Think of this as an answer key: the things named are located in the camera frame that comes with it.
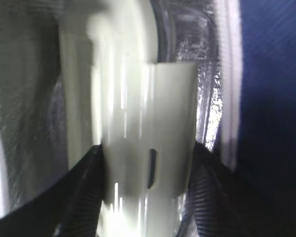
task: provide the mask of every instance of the silver foil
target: silver foil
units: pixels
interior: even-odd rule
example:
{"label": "silver foil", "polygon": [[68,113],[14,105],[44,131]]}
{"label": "silver foil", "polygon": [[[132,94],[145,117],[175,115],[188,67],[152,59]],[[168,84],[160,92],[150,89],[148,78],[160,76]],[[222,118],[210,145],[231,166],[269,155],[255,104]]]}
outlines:
{"label": "silver foil", "polygon": [[176,61],[198,62],[196,140],[212,150],[222,117],[221,74],[214,6],[209,0],[173,0]]}

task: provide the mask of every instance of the white plastic part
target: white plastic part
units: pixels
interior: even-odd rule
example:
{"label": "white plastic part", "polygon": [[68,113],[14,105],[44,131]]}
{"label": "white plastic part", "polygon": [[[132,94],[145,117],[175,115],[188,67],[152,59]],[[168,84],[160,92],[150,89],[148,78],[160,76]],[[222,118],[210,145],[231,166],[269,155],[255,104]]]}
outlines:
{"label": "white plastic part", "polygon": [[195,142],[196,65],[155,64],[149,0],[76,0],[61,22],[70,168],[91,145],[104,149],[99,236],[174,236]]}
{"label": "white plastic part", "polygon": [[[124,109],[124,120],[112,120],[103,141],[108,192],[99,236],[175,236],[195,143],[195,71],[194,64],[147,65],[140,109]],[[114,129],[118,123],[124,130]],[[156,166],[148,188],[151,149]]]}

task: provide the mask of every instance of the white plastic edge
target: white plastic edge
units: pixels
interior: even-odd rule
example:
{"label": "white plastic edge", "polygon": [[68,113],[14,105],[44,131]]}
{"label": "white plastic edge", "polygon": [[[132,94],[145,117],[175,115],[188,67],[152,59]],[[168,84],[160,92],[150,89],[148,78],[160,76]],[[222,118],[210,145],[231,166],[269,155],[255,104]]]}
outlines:
{"label": "white plastic edge", "polygon": [[243,71],[242,29],[239,0],[215,0],[222,64],[222,162],[237,166],[240,98]]}

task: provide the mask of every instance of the blue fabric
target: blue fabric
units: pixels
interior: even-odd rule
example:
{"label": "blue fabric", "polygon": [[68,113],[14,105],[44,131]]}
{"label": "blue fabric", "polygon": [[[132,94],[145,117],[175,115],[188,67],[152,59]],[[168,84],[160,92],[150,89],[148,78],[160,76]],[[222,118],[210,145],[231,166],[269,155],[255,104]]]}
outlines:
{"label": "blue fabric", "polygon": [[240,0],[238,168],[271,198],[296,195],[296,0]]}

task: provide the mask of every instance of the gray fabric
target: gray fabric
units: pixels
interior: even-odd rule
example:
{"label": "gray fabric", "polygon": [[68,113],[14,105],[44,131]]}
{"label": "gray fabric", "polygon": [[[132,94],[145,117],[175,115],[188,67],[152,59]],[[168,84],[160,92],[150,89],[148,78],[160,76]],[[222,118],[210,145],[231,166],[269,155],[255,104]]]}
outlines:
{"label": "gray fabric", "polygon": [[0,0],[0,134],[12,210],[67,172],[52,3]]}

